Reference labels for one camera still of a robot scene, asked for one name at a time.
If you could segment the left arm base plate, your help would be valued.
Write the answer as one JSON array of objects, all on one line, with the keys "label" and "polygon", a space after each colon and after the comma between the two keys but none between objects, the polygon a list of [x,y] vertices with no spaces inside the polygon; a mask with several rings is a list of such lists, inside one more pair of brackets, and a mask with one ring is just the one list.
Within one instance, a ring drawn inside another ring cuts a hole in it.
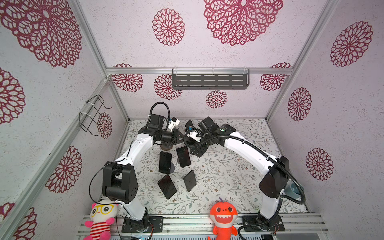
[{"label": "left arm base plate", "polygon": [[122,233],[161,233],[163,231],[164,217],[144,216],[140,221],[124,218]]}]

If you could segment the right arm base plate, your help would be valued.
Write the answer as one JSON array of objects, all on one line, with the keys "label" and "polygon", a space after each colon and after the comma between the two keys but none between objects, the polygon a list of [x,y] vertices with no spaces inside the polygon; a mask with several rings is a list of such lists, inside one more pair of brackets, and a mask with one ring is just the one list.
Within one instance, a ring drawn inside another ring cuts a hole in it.
[{"label": "right arm base plate", "polygon": [[245,232],[283,232],[286,230],[279,215],[264,225],[261,225],[266,221],[263,216],[245,215],[242,217],[242,221]]}]

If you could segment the purple-edged phone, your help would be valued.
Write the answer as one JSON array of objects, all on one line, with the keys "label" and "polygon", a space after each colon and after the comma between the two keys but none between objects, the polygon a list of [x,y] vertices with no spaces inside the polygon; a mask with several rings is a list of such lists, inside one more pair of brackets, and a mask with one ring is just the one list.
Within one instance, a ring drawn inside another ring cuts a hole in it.
[{"label": "purple-edged phone", "polygon": [[159,172],[162,174],[170,174],[172,165],[172,154],[160,152]]}]

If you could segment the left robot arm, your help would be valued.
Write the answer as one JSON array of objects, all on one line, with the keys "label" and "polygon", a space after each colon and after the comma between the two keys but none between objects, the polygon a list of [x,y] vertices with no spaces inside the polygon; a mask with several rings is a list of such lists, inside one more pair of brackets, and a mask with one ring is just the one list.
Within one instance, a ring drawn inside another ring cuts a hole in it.
[{"label": "left robot arm", "polygon": [[142,221],[148,215],[147,209],[136,197],[138,179],[136,170],[145,153],[155,143],[173,146],[182,143],[184,134],[174,129],[140,130],[130,144],[129,149],[113,162],[107,162],[103,168],[102,194],[109,200],[120,204],[133,221]]}]

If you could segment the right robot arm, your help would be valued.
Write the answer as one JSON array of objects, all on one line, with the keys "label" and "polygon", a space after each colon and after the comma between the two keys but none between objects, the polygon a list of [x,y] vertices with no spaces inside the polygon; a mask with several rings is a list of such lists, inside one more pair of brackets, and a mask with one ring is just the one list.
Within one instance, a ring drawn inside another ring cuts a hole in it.
[{"label": "right robot arm", "polygon": [[304,188],[291,174],[286,157],[266,153],[228,124],[219,127],[214,123],[205,127],[200,123],[199,128],[186,126],[185,132],[183,141],[196,156],[201,157],[212,145],[220,145],[248,161],[263,176],[259,182],[263,194],[259,215],[263,220],[274,218],[284,199],[298,205],[306,203]]}]

